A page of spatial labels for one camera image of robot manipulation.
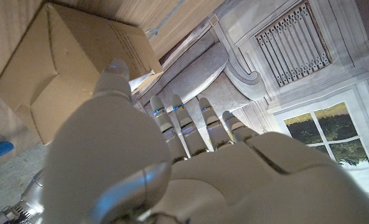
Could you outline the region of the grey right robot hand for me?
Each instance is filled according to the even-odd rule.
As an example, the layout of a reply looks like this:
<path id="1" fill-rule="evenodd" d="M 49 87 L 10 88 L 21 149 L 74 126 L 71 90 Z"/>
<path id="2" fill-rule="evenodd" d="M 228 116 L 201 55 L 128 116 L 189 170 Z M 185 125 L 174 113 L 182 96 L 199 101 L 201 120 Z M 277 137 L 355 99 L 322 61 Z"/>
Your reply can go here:
<path id="1" fill-rule="evenodd" d="M 44 188 L 44 170 L 33 176 L 21 199 L 14 206 L 6 206 L 0 211 L 0 224 L 30 223 L 30 220 L 44 211 L 42 191 Z"/>

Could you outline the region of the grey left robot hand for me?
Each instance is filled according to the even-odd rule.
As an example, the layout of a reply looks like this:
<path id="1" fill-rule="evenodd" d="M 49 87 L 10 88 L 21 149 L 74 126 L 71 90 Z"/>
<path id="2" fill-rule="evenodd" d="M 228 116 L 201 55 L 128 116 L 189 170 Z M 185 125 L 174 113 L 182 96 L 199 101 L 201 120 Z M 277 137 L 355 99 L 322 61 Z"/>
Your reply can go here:
<path id="1" fill-rule="evenodd" d="M 235 142 L 174 162 L 114 59 L 50 144 L 45 223 L 369 223 L 369 198 L 325 154 L 230 113 Z"/>

